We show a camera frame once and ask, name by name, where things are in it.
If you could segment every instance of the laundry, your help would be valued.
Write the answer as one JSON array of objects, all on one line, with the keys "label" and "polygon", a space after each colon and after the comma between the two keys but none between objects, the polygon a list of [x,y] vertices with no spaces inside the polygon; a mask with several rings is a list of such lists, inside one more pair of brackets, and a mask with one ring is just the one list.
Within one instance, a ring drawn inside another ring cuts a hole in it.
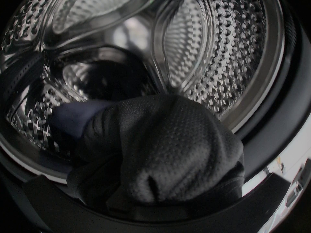
[{"label": "laundry", "polygon": [[74,137],[85,129],[72,152],[83,164],[67,179],[84,204],[101,210],[118,188],[146,206],[219,209],[242,196],[243,144],[204,106],[177,95],[107,105],[64,104],[51,118]]}]

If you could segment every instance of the washing machine drum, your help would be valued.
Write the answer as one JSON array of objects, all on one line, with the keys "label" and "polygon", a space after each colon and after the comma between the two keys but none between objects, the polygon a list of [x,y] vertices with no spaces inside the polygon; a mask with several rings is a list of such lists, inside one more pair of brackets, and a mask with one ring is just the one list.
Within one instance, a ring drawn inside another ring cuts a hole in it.
[{"label": "washing machine drum", "polygon": [[153,94],[201,103],[235,133],[279,73],[284,15],[279,0],[24,0],[1,44],[3,149],[66,184],[53,109]]}]

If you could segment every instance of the navy blue cloth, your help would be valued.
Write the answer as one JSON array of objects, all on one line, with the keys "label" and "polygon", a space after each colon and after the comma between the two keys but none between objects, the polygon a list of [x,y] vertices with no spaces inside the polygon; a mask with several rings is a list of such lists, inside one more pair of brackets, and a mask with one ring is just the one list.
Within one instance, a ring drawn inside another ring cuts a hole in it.
[{"label": "navy blue cloth", "polygon": [[113,103],[103,100],[64,103],[53,110],[49,124],[78,141],[91,118]]}]

